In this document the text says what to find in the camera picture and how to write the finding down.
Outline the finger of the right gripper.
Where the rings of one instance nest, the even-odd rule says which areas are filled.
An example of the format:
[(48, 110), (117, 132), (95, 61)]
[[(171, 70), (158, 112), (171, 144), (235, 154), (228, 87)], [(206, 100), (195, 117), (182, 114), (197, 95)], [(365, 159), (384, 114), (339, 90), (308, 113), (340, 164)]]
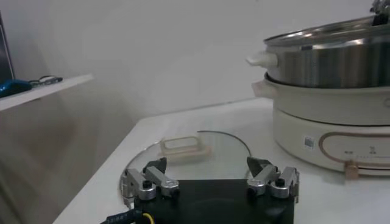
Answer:
[(389, 21), (389, 0), (374, 0), (370, 12), (375, 14), (372, 26), (387, 24)]

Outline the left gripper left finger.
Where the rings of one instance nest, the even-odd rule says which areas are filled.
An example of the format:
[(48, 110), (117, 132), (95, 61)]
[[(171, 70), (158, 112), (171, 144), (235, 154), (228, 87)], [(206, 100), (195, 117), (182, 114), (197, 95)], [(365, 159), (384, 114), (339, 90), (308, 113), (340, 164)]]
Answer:
[(124, 200), (138, 198), (153, 200), (159, 192), (162, 197), (177, 198), (180, 194), (179, 181), (165, 175), (166, 157), (149, 161), (142, 171), (126, 168), (121, 175), (121, 195)]

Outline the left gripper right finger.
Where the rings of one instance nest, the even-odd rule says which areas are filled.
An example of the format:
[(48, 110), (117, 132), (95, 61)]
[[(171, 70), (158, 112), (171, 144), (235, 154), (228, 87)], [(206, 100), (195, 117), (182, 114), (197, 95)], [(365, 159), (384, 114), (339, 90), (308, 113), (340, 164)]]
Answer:
[(274, 198), (292, 198), (299, 202), (299, 172), (295, 167), (280, 170), (266, 159), (247, 157), (247, 166), (252, 175), (247, 180), (247, 191), (253, 197), (270, 193)]

